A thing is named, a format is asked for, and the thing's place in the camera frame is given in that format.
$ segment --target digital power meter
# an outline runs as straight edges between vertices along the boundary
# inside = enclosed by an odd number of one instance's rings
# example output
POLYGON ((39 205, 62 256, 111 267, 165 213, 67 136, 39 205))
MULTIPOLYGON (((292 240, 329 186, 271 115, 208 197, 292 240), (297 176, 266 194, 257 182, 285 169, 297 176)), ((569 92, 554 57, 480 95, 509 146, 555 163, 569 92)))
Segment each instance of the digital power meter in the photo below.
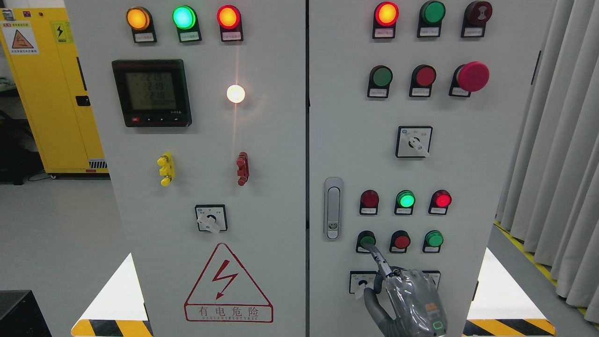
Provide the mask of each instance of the digital power meter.
POLYGON ((127 127, 191 124, 183 60, 116 60, 112 66, 127 127))

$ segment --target lcd display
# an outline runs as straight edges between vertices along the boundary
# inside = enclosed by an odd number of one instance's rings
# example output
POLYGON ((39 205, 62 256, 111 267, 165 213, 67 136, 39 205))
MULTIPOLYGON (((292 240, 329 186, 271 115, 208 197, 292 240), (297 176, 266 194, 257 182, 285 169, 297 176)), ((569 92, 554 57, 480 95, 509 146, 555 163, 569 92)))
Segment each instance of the lcd display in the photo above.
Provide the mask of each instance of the lcd display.
POLYGON ((125 78, 134 110, 177 108, 171 73, 126 73, 125 78))

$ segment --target yellow terminal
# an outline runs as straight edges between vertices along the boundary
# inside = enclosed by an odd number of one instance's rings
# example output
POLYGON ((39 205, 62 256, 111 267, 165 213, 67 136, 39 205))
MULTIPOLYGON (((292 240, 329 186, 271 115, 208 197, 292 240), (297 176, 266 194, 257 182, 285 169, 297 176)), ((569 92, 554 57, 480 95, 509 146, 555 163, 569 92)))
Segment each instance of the yellow terminal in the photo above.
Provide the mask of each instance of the yellow terminal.
POLYGON ((158 160, 156 161, 158 166, 160 166, 161 176, 164 178, 160 181, 160 184, 164 187, 168 186, 175 179, 175 164, 173 161, 173 155, 170 152, 165 152, 158 160))

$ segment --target robotic hand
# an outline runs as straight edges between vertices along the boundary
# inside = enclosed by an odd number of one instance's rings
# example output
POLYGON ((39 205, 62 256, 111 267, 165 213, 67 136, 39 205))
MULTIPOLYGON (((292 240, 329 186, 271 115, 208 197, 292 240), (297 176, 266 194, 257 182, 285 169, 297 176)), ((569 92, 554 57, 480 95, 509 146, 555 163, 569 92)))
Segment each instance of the robotic hand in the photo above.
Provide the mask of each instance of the robotic hand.
POLYGON ((443 337, 447 330, 447 316, 433 280, 420 270, 390 267, 371 244, 362 245, 379 266, 374 289, 364 289, 364 303, 368 313, 385 337, 443 337), (385 290, 391 300, 396 319, 380 306, 376 294, 385 290))

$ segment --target green indicator light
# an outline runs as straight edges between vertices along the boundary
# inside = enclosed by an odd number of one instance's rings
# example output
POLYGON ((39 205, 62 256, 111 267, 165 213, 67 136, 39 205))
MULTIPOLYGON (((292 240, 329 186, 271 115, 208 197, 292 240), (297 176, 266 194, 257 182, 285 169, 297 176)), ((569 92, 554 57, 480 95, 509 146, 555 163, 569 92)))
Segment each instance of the green indicator light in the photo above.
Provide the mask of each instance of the green indicator light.
POLYGON ((367 243, 370 243, 371 245, 374 245, 376 243, 376 240, 372 236, 365 236, 365 237, 363 237, 360 240, 360 245, 362 246, 362 248, 367 243))
POLYGON ((391 74, 391 70, 387 68, 379 68, 374 72, 373 82, 377 86, 386 86, 391 83, 392 78, 393 74, 391 74))
POLYGON ((434 230, 426 235, 425 241, 431 247, 439 247, 443 244, 443 235, 434 230))
POLYGON ((173 21, 178 28, 189 29, 195 25, 195 13, 189 6, 179 6, 173 11, 173 21))
POLYGON ((439 21, 443 20, 445 16, 445 5, 438 1, 432 1, 426 9, 424 9, 424 13, 422 13, 422 18, 429 25, 434 25, 439 21))
POLYGON ((400 204, 401 207, 412 207, 414 206, 414 202, 416 202, 416 198, 414 198, 414 194, 411 191, 401 192, 397 196, 397 203, 400 204))

